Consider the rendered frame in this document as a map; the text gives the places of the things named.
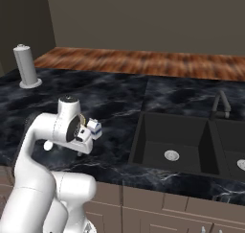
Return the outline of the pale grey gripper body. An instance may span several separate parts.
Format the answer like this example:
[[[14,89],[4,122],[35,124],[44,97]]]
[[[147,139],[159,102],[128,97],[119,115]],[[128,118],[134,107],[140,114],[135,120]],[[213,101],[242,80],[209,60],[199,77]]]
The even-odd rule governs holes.
[[[93,149],[93,139],[88,137],[86,140],[83,140],[80,137],[76,137],[67,144],[67,147],[73,151],[82,152],[82,154],[89,154]]]

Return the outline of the white and blue milk carton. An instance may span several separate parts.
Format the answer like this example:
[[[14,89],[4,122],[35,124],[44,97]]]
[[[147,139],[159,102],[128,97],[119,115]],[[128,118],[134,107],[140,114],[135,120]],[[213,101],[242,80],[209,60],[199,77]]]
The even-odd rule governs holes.
[[[87,128],[91,131],[94,140],[97,140],[102,136],[101,123],[97,119],[90,118],[87,123]]]

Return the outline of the black double sink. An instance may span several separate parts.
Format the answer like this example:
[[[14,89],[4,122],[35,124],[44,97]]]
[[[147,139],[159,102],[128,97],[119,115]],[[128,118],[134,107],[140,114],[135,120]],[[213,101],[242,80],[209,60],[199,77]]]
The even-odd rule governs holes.
[[[245,122],[143,112],[128,162],[245,181]]]

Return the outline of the taupe drawer front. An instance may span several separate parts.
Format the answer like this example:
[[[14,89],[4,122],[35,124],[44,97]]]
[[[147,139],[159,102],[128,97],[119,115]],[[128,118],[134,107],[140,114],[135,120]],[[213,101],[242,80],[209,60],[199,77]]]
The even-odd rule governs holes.
[[[172,211],[184,212],[188,204],[188,197],[165,194],[163,208]]]
[[[125,207],[149,212],[158,212],[163,208],[164,194],[161,192],[124,186],[122,193]]]
[[[226,221],[245,223],[245,206],[225,202],[189,198],[186,212]]]
[[[120,185],[98,182],[97,192],[93,201],[120,206],[121,190],[122,187]]]

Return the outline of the taupe cupboard door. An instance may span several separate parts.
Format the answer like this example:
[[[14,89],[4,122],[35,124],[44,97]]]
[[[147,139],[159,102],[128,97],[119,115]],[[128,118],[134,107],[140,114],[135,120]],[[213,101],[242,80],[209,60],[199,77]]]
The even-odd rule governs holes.
[[[122,233],[122,209],[120,206],[89,201],[84,204],[88,220],[98,233]]]
[[[212,233],[218,233],[219,229],[221,229],[223,233],[245,233],[245,228],[231,227],[222,224],[215,224],[213,226]]]
[[[166,214],[156,214],[124,207],[122,209],[123,233],[210,233],[212,223],[196,221]]]

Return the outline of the grey paper towel holder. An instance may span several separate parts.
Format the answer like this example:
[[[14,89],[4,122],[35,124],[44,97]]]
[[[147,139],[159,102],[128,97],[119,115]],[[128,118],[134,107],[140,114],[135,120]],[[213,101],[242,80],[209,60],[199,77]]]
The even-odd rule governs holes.
[[[42,80],[36,74],[31,47],[18,44],[13,49],[13,53],[21,77],[19,86],[24,89],[31,89],[41,85]]]

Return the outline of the black tap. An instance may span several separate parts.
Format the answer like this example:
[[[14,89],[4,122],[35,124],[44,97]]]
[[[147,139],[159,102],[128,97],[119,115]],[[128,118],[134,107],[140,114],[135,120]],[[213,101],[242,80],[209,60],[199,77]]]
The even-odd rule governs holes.
[[[219,102],[222,102],[223,104],[223,110],[222,111],[218,111],[218,104]],[[216,118],[220,118],[220,119],[229,119],[230,118],[230,114],[231,114],[231,105],[225,95],[225,93],[222,90],[219,90],[214,98],[214,102],[212,105],[212,110],[210,113],[210,119],[214,120]]]

